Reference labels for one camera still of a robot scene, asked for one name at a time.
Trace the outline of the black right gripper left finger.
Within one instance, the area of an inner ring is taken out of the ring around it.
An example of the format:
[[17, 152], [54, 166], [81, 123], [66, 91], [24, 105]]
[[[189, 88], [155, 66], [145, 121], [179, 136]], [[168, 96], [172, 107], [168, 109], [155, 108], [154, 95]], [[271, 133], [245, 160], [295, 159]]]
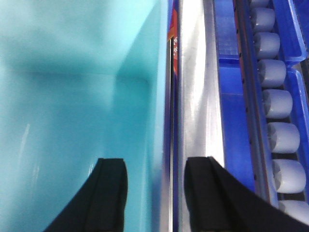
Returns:
[[122, 232], [126, 200], [124, 160], [98, 159], [83, 186], [45, 231]]

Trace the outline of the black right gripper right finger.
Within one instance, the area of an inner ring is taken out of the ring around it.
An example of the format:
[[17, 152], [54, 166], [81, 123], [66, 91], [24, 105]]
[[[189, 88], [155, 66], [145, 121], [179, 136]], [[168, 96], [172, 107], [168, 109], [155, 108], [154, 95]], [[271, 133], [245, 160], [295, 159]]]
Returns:
[[190, 157], [184, 192], [193, 232], [307, 232], [247, 189], [213, 157]]

